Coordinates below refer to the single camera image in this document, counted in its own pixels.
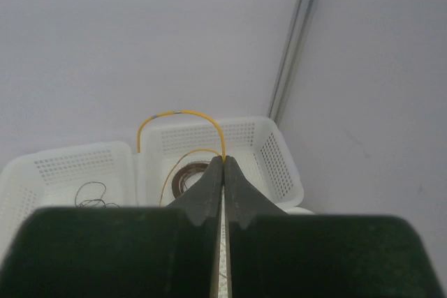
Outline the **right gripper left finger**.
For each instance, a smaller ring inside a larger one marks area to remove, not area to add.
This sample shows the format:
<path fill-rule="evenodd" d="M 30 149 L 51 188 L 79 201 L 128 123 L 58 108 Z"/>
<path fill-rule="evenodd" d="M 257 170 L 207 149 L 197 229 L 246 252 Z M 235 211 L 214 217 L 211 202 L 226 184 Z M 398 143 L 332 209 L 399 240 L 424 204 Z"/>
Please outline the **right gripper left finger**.
<path fill-rule="evenodd" d="M 215 297 L 224 163 L 168 206 L 47 207 L 1 264 L 2 297 Z"/>

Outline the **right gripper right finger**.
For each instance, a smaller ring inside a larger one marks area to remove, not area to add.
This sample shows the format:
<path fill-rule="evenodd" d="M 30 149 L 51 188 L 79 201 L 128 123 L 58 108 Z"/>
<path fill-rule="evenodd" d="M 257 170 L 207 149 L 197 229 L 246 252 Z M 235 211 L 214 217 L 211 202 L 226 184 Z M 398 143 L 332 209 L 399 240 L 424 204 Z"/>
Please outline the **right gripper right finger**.
<path fill-rule="evenodd" d="M 418 233 L 402 218 L 287 214 L 224 163 L 234 297 L 443 297 Z"/>

